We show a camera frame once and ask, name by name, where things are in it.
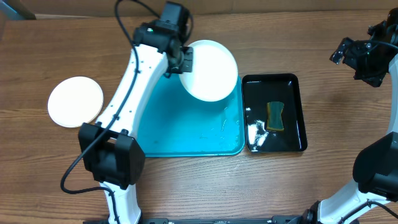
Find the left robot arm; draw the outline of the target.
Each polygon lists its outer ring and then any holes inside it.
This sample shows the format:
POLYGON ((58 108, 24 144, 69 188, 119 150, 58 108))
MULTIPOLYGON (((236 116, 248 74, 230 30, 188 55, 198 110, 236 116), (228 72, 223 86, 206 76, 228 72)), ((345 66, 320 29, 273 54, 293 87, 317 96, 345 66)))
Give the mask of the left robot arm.
POLYGON ((136 182, 145 154, 136 138, 142 114, 152 91, 165 74, 192 69, 193 50, 186 22, 171 19, 143 23, 128 39, 131 57, 109 105, 95 124, 83 123, 78 133, 79 161, 93 174, 109 209, 106 223, 139 223, 136 182))

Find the white plate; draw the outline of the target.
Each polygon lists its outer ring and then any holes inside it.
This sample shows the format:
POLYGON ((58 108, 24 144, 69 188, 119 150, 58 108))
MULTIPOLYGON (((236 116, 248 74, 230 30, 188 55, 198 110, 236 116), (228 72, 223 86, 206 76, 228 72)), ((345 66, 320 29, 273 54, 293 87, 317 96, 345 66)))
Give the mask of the white plate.
POLYGON ((71 77, 53 89, 47 109, 54 123, 65 128, 77 128, 93 121, 103 102, 103 91, 93 79, 71 77))
POLYGON ((238 66, 233 54, 213 40, 198 40, 189 46, 193 49, 192 71, 179 75, 184 89, 202 101, 226 98, 238 80, 238 66))

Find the green and yellow sponge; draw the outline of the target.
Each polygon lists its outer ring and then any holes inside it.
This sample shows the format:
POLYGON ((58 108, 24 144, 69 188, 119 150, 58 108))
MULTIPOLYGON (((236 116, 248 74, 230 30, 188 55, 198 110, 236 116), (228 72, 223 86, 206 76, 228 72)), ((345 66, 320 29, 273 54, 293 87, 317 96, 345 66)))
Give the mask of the green and yellow sponge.
POLYGON ((267 103, 267 130, 283 131, 284 125, 282 120, 282 112, 284 109, 283 102, 271 101, 267 103))

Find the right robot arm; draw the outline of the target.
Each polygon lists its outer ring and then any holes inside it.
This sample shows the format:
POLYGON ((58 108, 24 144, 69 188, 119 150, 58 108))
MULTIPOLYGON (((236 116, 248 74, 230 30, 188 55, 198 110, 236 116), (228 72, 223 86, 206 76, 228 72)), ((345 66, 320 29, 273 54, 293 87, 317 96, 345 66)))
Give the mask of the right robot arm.
POLYGON ((392 103, 384 137, 363 149, 354 162, 353 178, 328 199, 315 202, 292 223, 357 223, 374 207, 393 217, 387 204, 397 201, 397 9, 385 21, 368 29, 368 40, 344 38, 330 60, 355 70, 354 79, 373 87, 391 76, 392 103))

